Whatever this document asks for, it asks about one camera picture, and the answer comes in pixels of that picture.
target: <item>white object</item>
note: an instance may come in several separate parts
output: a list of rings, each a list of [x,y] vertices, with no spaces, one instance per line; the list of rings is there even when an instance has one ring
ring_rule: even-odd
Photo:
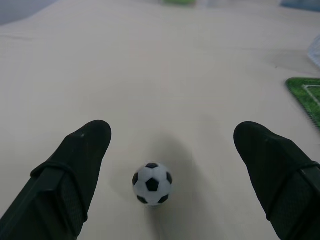
[[[320,68],[320,35],[308,49],[308,57]]]
[[[158,163],[148,163],[140,168],[132,179],[138,200],[148,206],[158,206],[167,201],[172,182],[168,169]]]

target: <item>table surface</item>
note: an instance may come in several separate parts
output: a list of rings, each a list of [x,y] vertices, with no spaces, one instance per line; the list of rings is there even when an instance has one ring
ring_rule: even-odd
[[[319,13],[276,0],[59,0],[0,26],[0,214],[66,135],[101,119],[113,136],[80,240],[278,239],[233,132],[258,122],[319,160],[285,87],[320,76],[318,34]],[[157,211],[132,191],[145,162],[174,179]]]

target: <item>small soccer ball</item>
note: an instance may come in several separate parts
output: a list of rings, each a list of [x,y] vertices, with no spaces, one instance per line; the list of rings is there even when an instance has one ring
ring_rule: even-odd
[[[165,166],[148,163],[134,174],[132,184],[133,191],[141,203],[158,206],[169,198],[172,177]]]

